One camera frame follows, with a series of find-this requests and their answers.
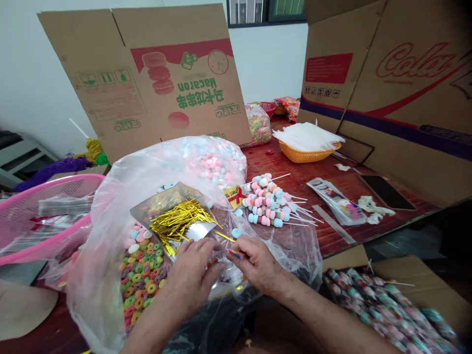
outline green tinsel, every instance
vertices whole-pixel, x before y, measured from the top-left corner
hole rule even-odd
[[[95,164],[97,166],[109,165],[110,161],[108,161],[107,155],[104,152],[102,152],[100,155],[97,156],[97,159],[95,160]]]

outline hand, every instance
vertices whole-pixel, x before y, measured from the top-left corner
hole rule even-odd
[[[275,260],[267,246],[262,241],[241,236],[232,249],[248,255],[249,259],[238,259],[231,254],[227,254],[227,257],[241,269],[249,283],[264,294],[276,297],[283,287],[282,283],[290,274]]]
[[[152,304],[172,309],[172,317],[182,322],[194,315],[208,299],[223,269],[223,265],[216,264],[207,270],[208,259],[218,246],[207,237],[183,244],[165,286]]]

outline black phone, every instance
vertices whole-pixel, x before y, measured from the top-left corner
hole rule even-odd
[[[386,206],[392,209],[416,210],[414,205],[393,188],[382,176],[361,175],[360,178]]]

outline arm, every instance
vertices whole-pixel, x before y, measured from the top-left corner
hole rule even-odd
[[[294,312],[313,333],[323,353],[398,354],[398,350],[347,311],[286,272],[258,240],[241,236],[233,247],[249,259],[228,258],[249,282]]]
[[[139,317],[120,354],[161,353],[180,325],[208,299],[222,265],[206,270],[216,241],[203,238],[180,247],[166,285]]]

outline clock illustration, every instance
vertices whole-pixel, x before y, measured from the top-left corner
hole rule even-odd
[[[222,75],[228,71],[230,62],[222,51],[214,50],[208,54],[208,66],[217,75]]]

